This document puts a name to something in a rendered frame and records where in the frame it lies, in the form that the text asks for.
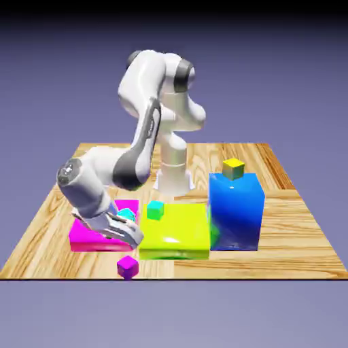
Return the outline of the small cyan cube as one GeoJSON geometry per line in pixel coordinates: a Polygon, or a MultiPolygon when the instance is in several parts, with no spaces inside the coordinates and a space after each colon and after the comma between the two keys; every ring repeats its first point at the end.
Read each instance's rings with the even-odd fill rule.
{"type": "Polygon", "coordinates": [[[135,213],[129,208],[124,208],[119,210],[117,216],[128,219],[128,220],[132,220],[134,222],[136,221],[135,213]]]}

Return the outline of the small yellow cube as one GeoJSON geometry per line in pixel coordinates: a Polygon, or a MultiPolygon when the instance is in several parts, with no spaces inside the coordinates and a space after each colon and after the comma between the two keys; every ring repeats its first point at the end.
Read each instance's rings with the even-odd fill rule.
{"type": "Polygon", "coordinates": [[[222,163],[222,174],[230,180],[236,180],[244,175],[245,163],[238,158],[230,158],[222,163]]]}

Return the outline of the small teal cube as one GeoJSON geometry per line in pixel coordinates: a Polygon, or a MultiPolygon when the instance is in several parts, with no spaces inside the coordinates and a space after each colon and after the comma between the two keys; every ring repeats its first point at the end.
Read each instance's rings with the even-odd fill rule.
{"type": "Polygon", "coordinates": [[[160,220],[164,215],[164,203],[161,201],[151,201],[147,204],[147,218],[151,220],[160,220]]]}

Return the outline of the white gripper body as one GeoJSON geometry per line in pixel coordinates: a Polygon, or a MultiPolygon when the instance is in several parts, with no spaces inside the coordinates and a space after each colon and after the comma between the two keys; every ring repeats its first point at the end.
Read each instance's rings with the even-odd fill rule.
{"type": "Polygon", "coordinates": [[[144,238],[143,232],[134,221],[114,215],[109,211],[92,218],[82,217],[76,208],[73,208],[71,213],[89,230],[104,237],[121,240],[129,244],[132,249],[138,247],[144,238]]]}

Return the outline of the large blue box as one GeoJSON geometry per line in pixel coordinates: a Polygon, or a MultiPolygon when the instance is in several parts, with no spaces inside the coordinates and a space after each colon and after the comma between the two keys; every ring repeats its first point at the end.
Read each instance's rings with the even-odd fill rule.
{"type": "Polygon", "coordinates": [[[265,193],[255,173],[230,180],[209,174],[208,218],[212,251],[256,251],[265,193]]]}

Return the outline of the large magenta box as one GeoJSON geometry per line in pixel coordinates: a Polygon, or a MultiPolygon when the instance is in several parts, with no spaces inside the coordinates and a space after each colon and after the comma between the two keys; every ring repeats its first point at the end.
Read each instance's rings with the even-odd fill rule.
{"type": "MultiPolygon", "coordinates": [[[[118,209],[129,208],[136,215],[136,221],[139,219],[139,201],[137,199],[116,199],[115,204],[118,209]]],[[[103,235],[89,230],[85,227],[77,218],[69,232],[69,242],[71,251],[83,252],[83,251],[132,251],[129,244],[117,240],[108,239],[103,235]]]]}

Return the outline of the large yellow-green box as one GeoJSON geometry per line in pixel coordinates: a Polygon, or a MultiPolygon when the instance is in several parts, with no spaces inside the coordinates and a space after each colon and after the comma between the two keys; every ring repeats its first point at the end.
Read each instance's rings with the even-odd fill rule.
{"type": "Polygon", "coordinates": [[[158,220],[144,204],[139,227],[144,238],[138,247],[141,260],[206,260],[210,232],[204,203],[165,203],[158,220]]]}

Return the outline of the small purple cube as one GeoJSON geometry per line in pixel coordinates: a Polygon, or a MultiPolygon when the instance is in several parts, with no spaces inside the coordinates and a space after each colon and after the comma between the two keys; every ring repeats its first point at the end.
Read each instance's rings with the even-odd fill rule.
{"type": "Polygon", "coordinates": [[[117,262],[118,274],[123,279],[129,280],[139,272],[139,263],[131,256],[125,256],[117,262]]]}

